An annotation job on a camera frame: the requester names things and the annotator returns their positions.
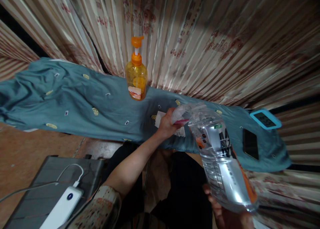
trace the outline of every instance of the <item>black phone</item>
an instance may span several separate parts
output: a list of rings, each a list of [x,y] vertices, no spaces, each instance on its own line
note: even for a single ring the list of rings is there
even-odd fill
[[[257,135],[243,129],[243,152],[253,159],[259,160]]]

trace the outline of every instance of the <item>charging cable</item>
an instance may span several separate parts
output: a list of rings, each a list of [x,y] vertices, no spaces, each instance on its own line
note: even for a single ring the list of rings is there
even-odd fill
[[[81,177],[82,177],[82,175],[83,175],[83,168],[82,168],[80,165],[74,163],[74,164],[68,165],[68,166],[60,173],[60,175],[59,175],[59,177],[58,177],[58,179],[57,179],[56,181],[46,182],[46,183],[41,184],[41,185],[26,187],[26,188],[20,189],[20,190],[18,190],[18,191],[12,192],[12,193],[6,195],[5,197],[1,198],[1,199],[0,199],[0,203],[1,203],[2,201],[4,201],[5,199],[7,199],[8,197],[11,197],[12,195],[17,194],[17,193],[20,193],[20,192],[25,192],[25,191],[37,189],[37,188],[44,187],[44,186],[48,186],[48,185],[51,185],[51,184],[58,185],[58,184],[59,184],[59,179],[60,179],[60,177],[62,176],[62,174],[65,172],[65,170],[66,170],[69,166],[72,166],[72,165],[75,165],[75,166],[80,167],[80,169],[81,169],[81,171],[82,171],[82,173],[81,173],[81,175],[79,176],[78,180],[75,181],[75,183],[73,184],[73,187],[77,187],[77,186],[79,185],[80,179],[81,179]]]
[[[80,167],[80,169],[81,169],[81,171],[82,171],[81,175],[79,176],[79,179],[78,179],[77,181],[75,181],[75,183],[73,184],[73,187],[77,187],[77,186],[79,185],[80,179],[81,179],[81,177],[82,177],[82,175],[83,175],[83,168],[82,168],[80,165],[75,164],[75,163],[68,165],[68,166],[60,173],[60,176],[59,176],[58,179],[57,179],[56,185],[58,185],[58,181],[59,181],[60,177],[62,176],[62,174],[65,172],[65,170],[66,170],[69,166],[73,166],[73,165]]]

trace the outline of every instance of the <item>orange pump dispenser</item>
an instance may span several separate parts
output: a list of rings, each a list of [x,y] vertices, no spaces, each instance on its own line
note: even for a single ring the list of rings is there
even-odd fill
[[[142,101],[146,96],[146,87],[148,80],[147,68],[142,64],[142,57],[139,53],[139,47],[144,37],[132,37],[134,53],[131,55],[131,61],[126,65],[126,79],[128,91],[132,99]]]

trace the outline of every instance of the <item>teal fabric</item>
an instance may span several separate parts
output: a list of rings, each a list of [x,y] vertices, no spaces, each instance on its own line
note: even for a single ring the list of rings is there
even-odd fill
[[[141,144],[157,130],[151,116],[158,110],[166,112],[170,107],[177,107],[176,100],[181,104],[200,101],[151,87],[147,88],[143,101],[135,101],[130,98],[123,78],[41,58],[32,62],[27,71],[16,74],[16,79],[0,83],[0,121],[20,130],[39,128],[108,140],[128,139]],[[231,143],[244,169],[272,172],[290,166],[286,146],[276,130],[264,130],[243,108],[205,103],[208,109],[222,112]],[[99,114],[94,115],[92,108]],[[48,123],[57,128],[46,126]],[[242,128],[257,135],[259,161],[243,153]],[[186,137],[172,136],[160,147],[198,153],[187,125],[185,132]]]

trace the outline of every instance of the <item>floral sleeve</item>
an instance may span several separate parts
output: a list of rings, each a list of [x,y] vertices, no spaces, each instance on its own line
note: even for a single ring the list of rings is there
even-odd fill
[[[121,197],[112,187],[101,186],[68,229],[114,228],[121,209]]]

